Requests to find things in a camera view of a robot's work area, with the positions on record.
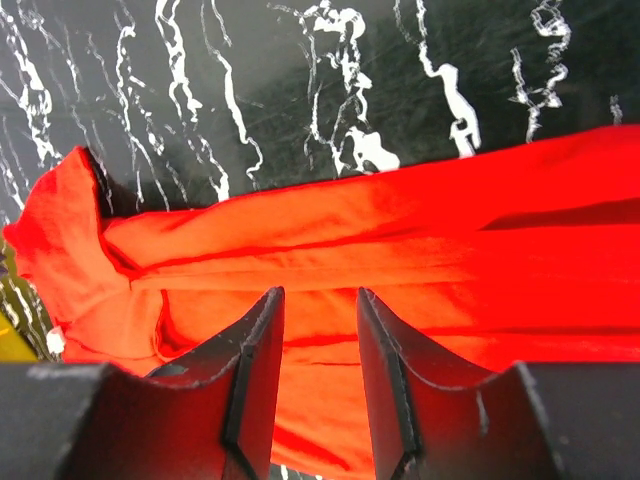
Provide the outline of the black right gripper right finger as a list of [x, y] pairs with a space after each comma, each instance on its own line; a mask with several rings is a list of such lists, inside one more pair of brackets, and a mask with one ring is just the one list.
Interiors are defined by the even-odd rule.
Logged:
[[635, 479], [635, 363], [493, 373], [360, 289], [359, 352], [379, 479]]

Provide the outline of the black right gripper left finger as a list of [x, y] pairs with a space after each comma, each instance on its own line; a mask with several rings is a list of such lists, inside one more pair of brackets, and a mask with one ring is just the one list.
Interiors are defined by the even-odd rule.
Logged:
[[1, 367], [5, 479], [265, 479], [284, 330], [282, 288], [138, 377], [111, 364]]

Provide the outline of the red t-shirt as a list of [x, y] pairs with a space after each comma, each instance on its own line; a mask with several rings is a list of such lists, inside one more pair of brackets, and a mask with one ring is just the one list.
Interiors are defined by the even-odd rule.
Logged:
[[5, 227], [68, 362], [138, 375], [285, 290], [273, 461], [374, 474], [356, 297], [477, 365], [639, 358], [639, 129], [111, 217], [88, 152]]

